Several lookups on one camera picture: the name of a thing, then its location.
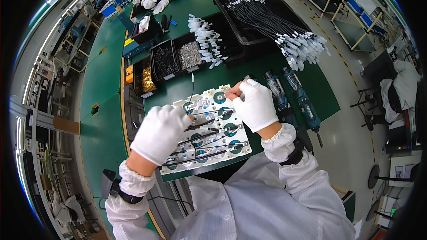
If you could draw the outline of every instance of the bin of screws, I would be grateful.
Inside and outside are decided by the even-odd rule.
[[[169,80],[181,72],[172,40],[166,40],[151,48],[151,70],[156,81]]]
[[[205,65],[199,52],[200,45],[193,33],[184,34],[172,40],[183,72],[193,72]]]
[[[133,65],[133,90],[138,97],[147,98],[157,90],[152,77],[150,57],[146,57]]]

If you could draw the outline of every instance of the green circular cell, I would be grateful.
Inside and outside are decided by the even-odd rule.
[[[198,150],[197,151],[197,155],[199,155],[200,156],[200,154],[205,154],[206,153],[206,151],[204,151],[204,150]],[[198,163],[205,163],[207,161],[207,158],[204,158],[204,159],[199,159],[197,162]]]
[[[239,140],[233,140],[228,144],[228,148],[232,148],[234,144],[240,143]],[[242,151],[243,147],[231,151],[233,154],[238,154]]]
[[[223,112],[225,111],[225,110],[227,110],[227,109],[230,109],[230,108],[228,108],[228,107],[222,107],[219,111],[218,111],[218,116],[221,116],[222,114],[223,114]],[[221,120],[228,120],[229,118],[231,118],[232,117],[232,115],[231,114],[229,114],[229,115],[227,115],[227,116],[225,116],[225,117],[222,117],[222,119]]]
[[[193,111],[194,111],[194,109],[190,109],[189,111],[186,111],[187,106],[188,106],[188,105],[191,105],[191,104],[192,104],[191,102],[187,102],[187,103],[185,103],[185,104],[182,106],[182,108],[184,109],[184,111],[185,111],[187,114],[191,114],[191,113],[193,113]]]
[[[199,137],[199,136],[201,136],[201,134],[195,133],[195,134],[193,134],[190,137],[190,139],[194,139],[194,138]],[[193,146],[198,147],[198,146],[201,146],[201,144],[203,144],[203,141],[200,141],[200,142],[191,142],[191,143],[193,144]]]
[[[233,126],[236,126],[236,125],[235,125],[235,124],[232,124],[232,123],[229,123],[229,124],[224,125],[224,129],[229,128],[229,127],[233,127]],[[238,133],[237,131],[236,131],[236,132],[228,132],[228,131],[225,131],[225,132],[224,132],[224,134],[225,134],[226,136],[235,136],[237,133]]]
[[[224,98],[224,99],[222,99],[222,100],[218,100],[218,96],[219,95],[221,95],[221,94],[224,94],[224,92],[216,92],[214,95],[213,95],[213,100],[215,101],[215,103],[217,103],[217,104],[222,104],[222,103],[224,103],[225,101],[226,101],[226,98]]]
[[[176,169],[176,167],[177,167],[177,165],[174,165],[174,166],[168,166],[167,168],[168,168],[169,170],[174,170],[174,169]]]

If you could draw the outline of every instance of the blue bin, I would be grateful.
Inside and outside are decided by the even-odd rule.
[[[363,13],[362,19],[365,21],[368,27],[372,25],[372,21],[366,13]]]

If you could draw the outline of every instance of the power cord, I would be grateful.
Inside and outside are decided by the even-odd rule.
[[[166,199],[166,200],[173,200],[173,201],[177,201],[177,202],[183,202],[183,203],[187,203],[188,205],[190,205],[193,209],[194,209],[194,207],[193,207],[193,205],[191,205],[190,203],[188,203],[187,201],[184,201],[184,200],[175,200],[175,199],[172,199],[172,198],[168,198],[168,197],[164,197],[164,196],[155,196],[155,197],[152,197],[152,198],[150,198],[149,200],[147,200],[147,201],[150,201],[150,200],[153,200],[153,199],[156,199],[156,198],[163,198],[163,199]]]

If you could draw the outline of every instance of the elastic cuff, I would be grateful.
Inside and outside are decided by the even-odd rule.
[[[293,141],[296,138],[294,126],[282,123],[280,130],[268,140],[261,139],[265,156],[273,162],[284,162],[295,149]]]
[[[122,177],[119,183],[121,191],[132,196],[144,196],[155,182],[153,176],[145,177],[131,170],[126,160],[119,166],[119,175]]]

